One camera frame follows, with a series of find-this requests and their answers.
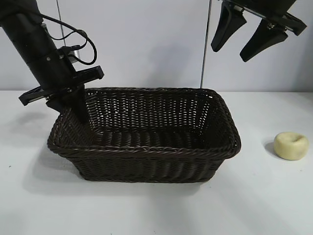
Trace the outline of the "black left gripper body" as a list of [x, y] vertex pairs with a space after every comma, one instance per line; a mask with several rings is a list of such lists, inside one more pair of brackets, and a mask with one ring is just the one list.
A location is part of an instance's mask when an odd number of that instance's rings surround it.
[[48, 98], [54, 93], [71, 93], [81, 85], [104, 77], [100, 66], [76, 71], [70, 60], [73, 56], [71, 52], [70, 48], [56, 49], [28, 64], [40, 85], [19, 97], [24, 106], [35, 100]]

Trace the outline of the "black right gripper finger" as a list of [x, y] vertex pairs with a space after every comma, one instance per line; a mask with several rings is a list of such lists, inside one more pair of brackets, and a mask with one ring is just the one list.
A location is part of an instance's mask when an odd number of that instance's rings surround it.
[[244, 9], [235, 4], [222, 4], [217, 30], [211, 42], [214, 52], [218, 52], [227, 40], [244, 24]]
[[285, 41], [288, 38], [285, 31], [280, 25], [261, 20], [255, 33], [240, 52], [240, 57], [247, 62], [263, 50]]

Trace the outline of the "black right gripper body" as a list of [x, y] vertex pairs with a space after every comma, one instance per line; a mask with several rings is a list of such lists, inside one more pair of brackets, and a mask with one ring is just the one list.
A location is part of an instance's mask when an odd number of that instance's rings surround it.
[[235, 4], [272, 24], [278, 24], [295, 35], [300, 35], [307, 25], [291, 15], [288, 10], [293, 0], [224, 0], [222, 4]]

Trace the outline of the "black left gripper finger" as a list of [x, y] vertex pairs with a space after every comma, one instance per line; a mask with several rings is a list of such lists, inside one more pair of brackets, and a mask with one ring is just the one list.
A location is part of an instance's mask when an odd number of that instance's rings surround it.
[[72, 109], [81, 123], [85, 124], [88, 121], [88, 112], [85, 101], [85, 85], [79, 86], [73, 92]]
[[63, 113], [72, 108], [71, 93], [68, 91], [54, 93], [48, 97], [46, 105], [59, 113]]

